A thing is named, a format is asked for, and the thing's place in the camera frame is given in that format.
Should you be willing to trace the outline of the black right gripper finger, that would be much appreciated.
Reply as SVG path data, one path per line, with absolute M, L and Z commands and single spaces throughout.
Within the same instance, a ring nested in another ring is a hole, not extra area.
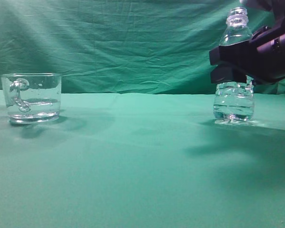
M 230 66 L 219 65 L 211 71 L 210 81 L 212 84 L 222 84 L 226 82 L 246 83 L 247 76 Z

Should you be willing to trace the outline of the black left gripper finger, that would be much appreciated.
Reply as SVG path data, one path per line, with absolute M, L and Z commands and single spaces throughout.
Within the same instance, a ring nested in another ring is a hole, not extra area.
M 251 39 L 232 45 L 217 46 L 209 51 L 209 62 L 212 66 L 219 64 L 251 66 L 253 60 L 254 43 Z

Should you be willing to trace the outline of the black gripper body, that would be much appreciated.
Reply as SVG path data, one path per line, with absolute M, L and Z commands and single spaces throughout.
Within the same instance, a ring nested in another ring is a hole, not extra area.
M 246 74 L 260 84 L 285 79 L 285 17 L 262 27 L 247 41 Z

